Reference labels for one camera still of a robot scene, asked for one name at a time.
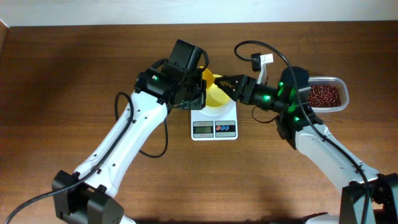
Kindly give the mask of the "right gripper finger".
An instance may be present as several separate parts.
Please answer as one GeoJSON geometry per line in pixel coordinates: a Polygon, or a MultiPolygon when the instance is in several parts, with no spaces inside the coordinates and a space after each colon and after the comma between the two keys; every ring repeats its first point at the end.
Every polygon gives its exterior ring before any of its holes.
{"type": "Polygon", "coordinates": [[[228,86],[222,84],[217,84],[217,86],[233,101],[238,101],[243,93],[243,88],[241,86],[228,86]]]}
{"type": "Polygon", "coordinates": [[[248,79],[246,75],[231,75],[222,76],[215,79],[215,85],[217,86],[227,86],[227,87],[238,87],[244,85],[245,81],[248,79]]]}

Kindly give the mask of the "yellow measuring scoop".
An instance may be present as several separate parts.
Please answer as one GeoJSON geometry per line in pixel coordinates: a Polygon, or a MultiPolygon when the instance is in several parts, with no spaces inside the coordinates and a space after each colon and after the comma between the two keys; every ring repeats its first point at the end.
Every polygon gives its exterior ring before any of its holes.
{"type": "Polygon", "coordinates": [[[205,81],[204,90],[210,93],[216,93],[220,89],[215,84],[215,79],[221,78],[221,75],[212,73],[208,68],[202,71],[202,79],[205,81]]]}

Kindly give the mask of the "red beans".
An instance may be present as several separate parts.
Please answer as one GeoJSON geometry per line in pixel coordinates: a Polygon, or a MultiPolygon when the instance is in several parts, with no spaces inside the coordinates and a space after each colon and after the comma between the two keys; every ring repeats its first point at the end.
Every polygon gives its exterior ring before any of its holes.
{"type": "Polygon", "coordinates": [[[315,108],[332,108],[341,106],[341,97],[333,85],[313,85],[308,97],[309,104],[315,108]]]}

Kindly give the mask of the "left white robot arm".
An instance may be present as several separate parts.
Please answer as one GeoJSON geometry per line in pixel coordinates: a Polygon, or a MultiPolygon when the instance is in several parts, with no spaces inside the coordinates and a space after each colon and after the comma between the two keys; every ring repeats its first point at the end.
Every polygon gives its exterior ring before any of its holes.
{"type": "Polygon", "coordinates": [[[61,170],[52,182],[55,214],[66,223],[134,223],[115,201],[133,159],[172,109],[205,106],[207,53],[178,39],[168,59],[161,59],[137,76],[126,109],[97,149],[72,174],[61,170]]]}

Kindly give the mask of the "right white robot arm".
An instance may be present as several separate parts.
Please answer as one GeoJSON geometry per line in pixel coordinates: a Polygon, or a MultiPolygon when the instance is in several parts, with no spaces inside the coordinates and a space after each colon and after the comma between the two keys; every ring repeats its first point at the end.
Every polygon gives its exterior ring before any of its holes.
{"type": "Polygon", "coordinates": [[[339,191],[339,215],[316,213],[296,223],[397,223],[397,174],[380,173],[336,140],[308,105],[306,69],[286,68],[277,88],[246,75],[216,78],[215,85],[233,101],[276,112],[280,137],[307,156],[339,191]]]}

